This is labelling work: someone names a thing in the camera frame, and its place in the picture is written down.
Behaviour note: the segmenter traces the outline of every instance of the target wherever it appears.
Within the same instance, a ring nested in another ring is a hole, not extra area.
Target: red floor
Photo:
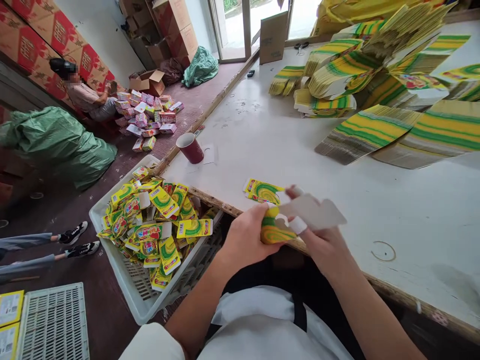
[[[187,89],[177,83],[165,90],[175,101],[185,105],[177,115],[177,131],[174,135],[158,135],[155,148],[150,154],[163,158],[183,134],[208,109],[215,97],[227,86],[243,66],[241,63],[220,65],[218,75],[212,80]],[[52,232],[62,233],[72,229],[83,220],[89,220],[90,208],[116,184],[146,153],[135,153],[132,146],[136,138],[120,135],[111,141],[118,147],[115,161],[103,177],[88,190],[79,193],[71,185],[46,183],[39,191],[45,194],[40,200],[25,199],[8,213],[10,225],[0,229],[0,238],[22,234]],[[81,236],[79,244],[95,241],[93,226]],[[49,244],[29,250],[8,253],[0,262],[7,265],[15,261],[31,260],[48,254],[61,254],[66,246]],[[90,357],[95,359],[118,359],[138,330],[130,310],[118,286],[106,254],[99,249],[93,256],[68,259],[39,273],[40,279],[0,285],[0,294],[16,290],[39,290],[76,282],[83,282]],[[155,321],[164,323],[163,313]]]

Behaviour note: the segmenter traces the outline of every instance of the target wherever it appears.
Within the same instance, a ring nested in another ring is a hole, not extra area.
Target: green bag
[[[199,46],[181,81],[187,88],[213,79],[219,72],[219,61],[203,46]]]
[[[0,125],[0,146],[79,190],[93,185],[115,160],[117,148],[96,138],[69,112],[49,106],[41,111],[14,111]]]

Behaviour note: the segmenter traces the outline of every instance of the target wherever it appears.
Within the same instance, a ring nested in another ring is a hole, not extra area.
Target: plastic crate
[[[102,217],[105,215],[112,195],[132,179],[134,170],[140,166],[149,167],[153,163],[159,164],[160,160],[152,155],[145,156],[90,209],[88,215],[97,233],[103,229]],[[197,267],[201,264],[201,268],[204,269],[205,264],[209,264],[213,259],[212,249],[215,249],[216,252],[219,248],[218,244],[222,237],[217,225],[223,214],[222,211],[218,212],[213,219],[213,234],[199,238],[190,254],[181,261],[180,267],[162,292],[152,289],[147,268],[129,262],[110,241],[100,239],[125,301],[138,325],[146,324],[159,310],[186,295],[197,283],[202,274],[197,273],[197,277],[193,278],[192,275],[198,272]]]
[[[83,283],[25,294],[15,358],[90,359]]]

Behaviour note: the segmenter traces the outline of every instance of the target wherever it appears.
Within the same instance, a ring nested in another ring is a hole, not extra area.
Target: hair
[[[49,63],[50,69],[63,80],[68,80],[71,74],[77,73],[77,66],[75,64],[60,57],[51,58]]]

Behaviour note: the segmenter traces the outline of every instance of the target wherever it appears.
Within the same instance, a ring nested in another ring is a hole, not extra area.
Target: sneaker
[[[84,245],[78,245],[74,248],[65,251],[67,258],[83,258],[87,255],[92,255],[100,247],[100,241],[89,242]]]
[[[79,239],[80,235],[82,235],[85,230],[87,230],[87,227],[89,226],[89,223],[84,221],[81,222],[76,228],[73,230],[67,230],[63,234],[60,235],[60,238],[58,239],[58,242],[60,244],[64,245],[73,245],[77,242]]]

